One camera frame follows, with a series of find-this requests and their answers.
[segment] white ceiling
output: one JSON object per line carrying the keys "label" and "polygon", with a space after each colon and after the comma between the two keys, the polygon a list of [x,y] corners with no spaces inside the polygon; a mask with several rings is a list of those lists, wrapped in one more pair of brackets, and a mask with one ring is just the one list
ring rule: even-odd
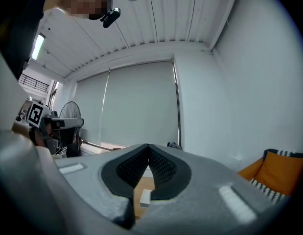
{"label": "white ceiling", "polygon": [[46,36],[37,63],[62,78],[106,55],[156,42],[202,43],[212,50],[233,0],[114,0],[121,16],[109,28],[54,9],[39,32]]}

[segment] orange pillow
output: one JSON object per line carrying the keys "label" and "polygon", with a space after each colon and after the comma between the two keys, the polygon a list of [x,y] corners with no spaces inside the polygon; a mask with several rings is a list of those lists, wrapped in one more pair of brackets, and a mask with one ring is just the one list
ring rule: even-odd
{"label": "orange pillow", "polygon": [[262,165],[263,165],[263,158],[260,158],[250,166],[239,171],[238,175],[250,181],[256,176]]}
{"label": "orange pillow", "polygon": [[255,179],[286,196],[292,195],[303,173],[303,158],[268,152]]}

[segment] roller blind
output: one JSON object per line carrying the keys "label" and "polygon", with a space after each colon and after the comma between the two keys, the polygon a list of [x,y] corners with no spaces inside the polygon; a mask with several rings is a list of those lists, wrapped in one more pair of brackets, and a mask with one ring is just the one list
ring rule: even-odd
{"label": "roller blind", "polygon": [[101,141],[166,145],[178,140],[172,62],[112,70],[105,94]]}
{"label": "roller blind", "polygon": [[77,84],[74,101],[85,123],[81,129],[82,139],[100,144],[100,118],[108,72],[85,79]]}

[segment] fan guard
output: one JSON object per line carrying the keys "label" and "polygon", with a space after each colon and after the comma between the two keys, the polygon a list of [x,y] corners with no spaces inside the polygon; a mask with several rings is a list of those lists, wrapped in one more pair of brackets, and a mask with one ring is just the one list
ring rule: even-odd
{"label": "fan guard", "polygon": [[73,101],[68,102],[61,110],[60,118],[81,118],[78,105]]}

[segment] balcony railing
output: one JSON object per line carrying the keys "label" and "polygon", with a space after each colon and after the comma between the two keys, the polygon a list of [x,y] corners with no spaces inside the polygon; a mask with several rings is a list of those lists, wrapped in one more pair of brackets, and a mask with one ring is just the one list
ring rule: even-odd
{"label": "balcony railing", "polygon": [[22,74],[19,78],[19,83],[20,84],[24,84],[24,85],[27,85],[29,87],[32,87],[34,89],[37,89],[39,91],[42,91],[42,92],[47,92],[47,89],[48,89],[48,84],[45,84],[41,81],[38,81],[30,76],[26,76],[24,74]]}

